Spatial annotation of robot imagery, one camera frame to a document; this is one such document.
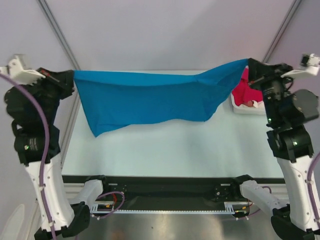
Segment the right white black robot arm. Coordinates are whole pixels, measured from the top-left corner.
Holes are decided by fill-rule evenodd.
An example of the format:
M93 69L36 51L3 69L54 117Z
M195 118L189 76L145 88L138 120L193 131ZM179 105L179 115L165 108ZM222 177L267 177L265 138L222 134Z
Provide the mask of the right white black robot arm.
M313 240L320 234L320 198L314 177L320 157L305 128L305 123L320 115L319 99L306 89L290 92L295 80L316 76L319 70L320 58L315 54L304 54L297 69L248 60L248 84L262 92L270 128L267 141L281 168L288 201L278 199L248 175L235 179L230 194L237 201L252 201L268 215L282 240Z

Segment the blue t shirt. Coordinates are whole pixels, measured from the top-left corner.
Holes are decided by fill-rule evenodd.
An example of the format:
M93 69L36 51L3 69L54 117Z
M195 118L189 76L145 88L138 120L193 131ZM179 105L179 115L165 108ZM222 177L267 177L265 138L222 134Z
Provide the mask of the blue t shirt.
M92 134L170 120L205 122L239 84L247 59L194 75L77 70L74 82Z

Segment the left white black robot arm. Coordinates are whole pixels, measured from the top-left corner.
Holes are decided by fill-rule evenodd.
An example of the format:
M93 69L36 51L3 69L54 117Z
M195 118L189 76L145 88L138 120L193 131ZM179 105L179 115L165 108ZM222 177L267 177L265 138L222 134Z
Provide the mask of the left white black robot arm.
M37 240L77 237L90 223L88 200L68 201L61 171L60 131L54 125L60 101L74 92L72 70L54 72L7 65L2 78L12 84L4 95L12 118L14 149L28 173L40 208Z

